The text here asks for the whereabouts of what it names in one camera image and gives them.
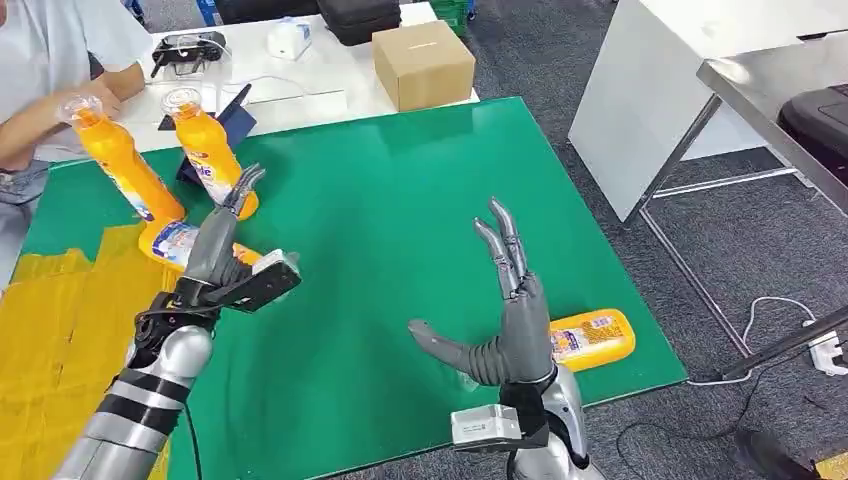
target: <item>white table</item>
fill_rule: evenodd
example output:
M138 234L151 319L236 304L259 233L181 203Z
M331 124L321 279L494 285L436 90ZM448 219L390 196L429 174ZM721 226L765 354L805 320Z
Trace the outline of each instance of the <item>white table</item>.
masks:
M436 20L429 3L401 5L402 25L415 25ZM345 47L326 29L320 15L301 17L309 21L313 43L297 61L274 58L267 53L266 38L276 20L180 30L156 34L156 42L176 34L196 34L216 30L224 34L232 56L224 56L196 78L176 80L172 69L164 69L150 79L153 61L150 54L142 59L148 82L144 92L127 102L120 122L136 140L139 151L178 146L173 132L157 130L162 120L161 98L179 86L201 91L203 106L215 109L216 85L225 84L220 108L241 89L241 85L262 76L276 76L296 81L319 95L302 96L301 88L276 78L253 80L246 110L258 123L250 135L260 135L293 128L355 120L397 113L374 72L371 44ZM472 92L468 102L479 101Z
M705 59L846 28L845 0L621 0L569 139L618 217L634 218L669 164L767 146L727 105L686 135L713 94L695 76Z

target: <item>robotic hand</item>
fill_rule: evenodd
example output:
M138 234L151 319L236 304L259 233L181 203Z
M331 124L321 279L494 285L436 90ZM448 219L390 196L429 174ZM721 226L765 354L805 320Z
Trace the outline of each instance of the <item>robotic hand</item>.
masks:
M497 199L489 209L500 235L479 218L474 229L498 271L504 311L501 334L478 346L437 335L422 320L409 322L418 345L483 385L500 385L500 404L451 415L453 442L466 451L510 451L511 480L603 480L590 462L580 391L574 374L552 359L548 305L527 268L515 221Z
M162 292L135 319L126 367L113 380L56 480L146 480L195 380L212 355L221 309L254 312L300 283L280 250L252 268L233 257L233 236L247 194L263 175L242 172L200 227L174 292Z

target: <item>bottle cap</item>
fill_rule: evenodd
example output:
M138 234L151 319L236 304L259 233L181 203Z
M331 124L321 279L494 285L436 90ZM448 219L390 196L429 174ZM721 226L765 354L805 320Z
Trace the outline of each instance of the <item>bottle cap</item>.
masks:
M200 110L200 92L181 87L171 90L162 98L162 110L178 120L197 116Z
M103 103L94 95L74 95L56 112L59 120L74 128L88 128L103 119Z

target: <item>cardboard box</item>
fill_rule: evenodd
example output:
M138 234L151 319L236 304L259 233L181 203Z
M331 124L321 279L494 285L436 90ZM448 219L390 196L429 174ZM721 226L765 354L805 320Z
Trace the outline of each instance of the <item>cardboard box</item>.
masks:
M374 69L398 111L467 100L474 56L442 20L374 33Z

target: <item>white shirt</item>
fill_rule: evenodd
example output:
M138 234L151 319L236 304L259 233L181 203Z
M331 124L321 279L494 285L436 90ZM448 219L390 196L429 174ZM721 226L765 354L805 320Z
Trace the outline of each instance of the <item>white shirt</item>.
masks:
M88 52L106 71L132 66L153 39L120 0L6 0L0 26L0 122L33 101L91 79ZM65 129L35 149L35 159L86 156Z

